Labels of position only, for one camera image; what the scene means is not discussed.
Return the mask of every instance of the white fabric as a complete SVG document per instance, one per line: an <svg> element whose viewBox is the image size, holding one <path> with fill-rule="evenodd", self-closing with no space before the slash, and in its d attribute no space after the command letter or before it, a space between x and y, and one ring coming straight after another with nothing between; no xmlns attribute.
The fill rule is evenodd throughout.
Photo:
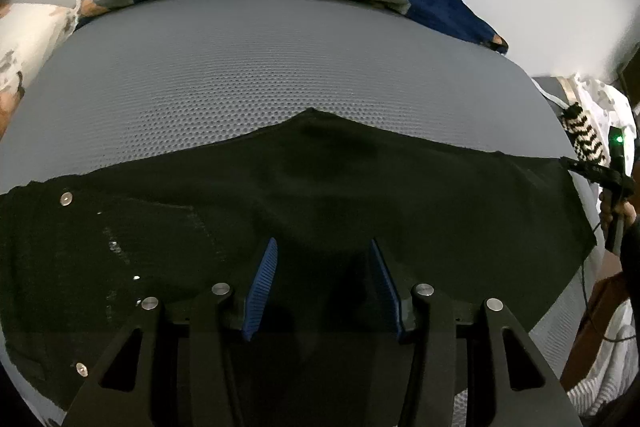
<svg viewBox="0 0 640 427"><path fill-rule="evenodd" d="M624 339L636 333L632 325L633 310L627 299L616 309L606 336ZM593 416L600 407L624 394L638 373L636 341L621 343L603 341L587 377L567 393L580 416Z"/></svg>

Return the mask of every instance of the gray mesh surface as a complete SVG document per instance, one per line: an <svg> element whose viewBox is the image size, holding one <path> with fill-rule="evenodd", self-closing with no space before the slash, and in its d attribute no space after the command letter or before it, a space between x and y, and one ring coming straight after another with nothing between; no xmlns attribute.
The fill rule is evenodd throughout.
<svg viewBox="0 0 640 427"><path fill-rule="evenodd" d="M519 67L391 12L345 0L156 0L91 22L45 64L0 142L0 192L228 139L307 107L479 150L574 157ZM596 223L593 194L575 180ZM589 291L601 258L588 259ZM531 331L557 375L583 310L576 276Z"/></svg>

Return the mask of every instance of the black cable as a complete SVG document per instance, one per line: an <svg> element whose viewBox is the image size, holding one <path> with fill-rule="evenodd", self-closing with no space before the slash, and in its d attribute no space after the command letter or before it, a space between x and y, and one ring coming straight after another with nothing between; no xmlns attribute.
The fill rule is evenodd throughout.
<svg viewBox="0 0 640 427"><path fill-rule="evenodd" d="M598 227L600 226L600 223L598 223L593 230L591 230L591 232L595 232ZM591 323L591 327L593 328L593 330L599 335L601 336L601 338L604 341L610 342L610 343L620 343L620 342L625 342L625 341L631 341L634 338L636 338L636 336L638 335L632 335L631 337L625 337L624 339L610 339L609 337L607 337L604 333L600 333L600 330L598 330L598 328L596 327L596 325L593 322L593 317L591 317L591 312L589 310L589 300L587 299L587 289L585 288L585 283L584 283L584 263L580 264L580 270L582 272L582 296L584 297L584 306L585 306L585 310L584 313L587 315L587 318L589 319L589 322Z"/></svg>

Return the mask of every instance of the human hand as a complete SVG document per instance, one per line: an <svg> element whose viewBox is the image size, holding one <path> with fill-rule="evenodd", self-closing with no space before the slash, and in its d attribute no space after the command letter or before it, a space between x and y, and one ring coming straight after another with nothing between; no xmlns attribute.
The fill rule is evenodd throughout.
<svg viewBox="0 0 640 427"><path fill-rule="evenodd" d="M601 201L600 224L602 226L602 231L606 233L609 229L609 223L613 221L613 213L611 212L611 194L608 190L603 190L598 199ZM614 211L619 216L624 216L626 232L626 229L628 229L636 220L636 210L634 206L628 201L623 201L616 205Z"/></svg>

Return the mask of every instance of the black cloth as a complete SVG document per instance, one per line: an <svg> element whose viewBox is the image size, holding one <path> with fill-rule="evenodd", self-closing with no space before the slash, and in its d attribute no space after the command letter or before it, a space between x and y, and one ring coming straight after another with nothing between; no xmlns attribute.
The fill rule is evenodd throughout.
<svg viewBox="0 0 640 427"><path fill-rule="evenodd" d="M73 199L63 206L66 191ZM2 196L0 321L9 355L66 410L82 384L75 363L92 367L137 300L170 303L214 283L234 285L238 267L269 237L278 242L278 270L251 342L257 351L238 365L257 370L263 359L284 357L282 374L269 375L260 391L283 408L286 393L300 407L298 399L313 396L298 385L305 371L332 371L335 400L350 396L354 410L359 389L369 388L374 348L341 344L336 361L314 357L317 338L301 339L383 328L360 279L372 238L451 298L500 298L526 330L595 245L572 178L555 158L468 150L309 109L226 142ZM270 331L300 335L274 353L260 343ZM391 382L406 381L405 353ZM316 422L328 425L331 392L315 391L325 405ZM404 385L389 384L388 395L401 403ZM276 420L270 425L282 425Z"/></svg>

